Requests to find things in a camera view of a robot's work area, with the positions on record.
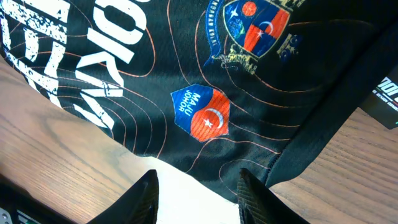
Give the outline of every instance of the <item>hexagonal patch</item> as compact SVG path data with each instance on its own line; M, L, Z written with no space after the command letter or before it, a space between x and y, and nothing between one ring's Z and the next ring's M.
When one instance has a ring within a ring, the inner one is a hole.
M198 141L228 134L229 99L220 91L194 84L172 94L174 123Z

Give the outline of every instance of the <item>wood grain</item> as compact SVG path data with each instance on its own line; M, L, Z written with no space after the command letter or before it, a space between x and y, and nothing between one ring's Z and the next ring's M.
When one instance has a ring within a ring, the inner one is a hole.
M157 169L159 223L239 223L235 205L168 164L131 154L3 61L0 103L0 173L74 222L88 222ZM272 190L311 223L398 223L397 141L398 130L358 109L302 175Z

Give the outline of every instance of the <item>white star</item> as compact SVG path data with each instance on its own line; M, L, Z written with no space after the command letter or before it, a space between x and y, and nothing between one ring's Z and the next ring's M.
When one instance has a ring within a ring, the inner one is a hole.
M257 36L262 38L262 35L263 35L263 34L264 34L264 33L262 32L262 30L260 30L260 31L257 33Z
M211 128L211 126L213 125L210 121L209 121L209 119L203 119L204 121L205 121L205 126L209 126L209 128Z
M238 6L236 6L235 9L231 11L231 17L229 18L230 20L232 19L232 17L238 16L238 13L236 13L237 9L238 9Z

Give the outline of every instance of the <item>blue ribbon banner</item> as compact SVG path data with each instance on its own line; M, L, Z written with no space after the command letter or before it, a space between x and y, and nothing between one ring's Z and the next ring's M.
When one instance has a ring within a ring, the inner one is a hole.
M206 34L210 45L210 57L204 66L213 63L213 57L217 57L221 52L220 38L217 32L218 13L223 5L224 0L210 0L206 10Z

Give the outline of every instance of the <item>football club crest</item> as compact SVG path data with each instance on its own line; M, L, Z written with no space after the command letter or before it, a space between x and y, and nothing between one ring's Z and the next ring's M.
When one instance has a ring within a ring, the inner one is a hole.
M172 94L174 123L198 141L228 134L229 99L220 91L191 85Z
M231 1L223 15L229 36L255 59L274 46L290 17L288 11L266 0Z

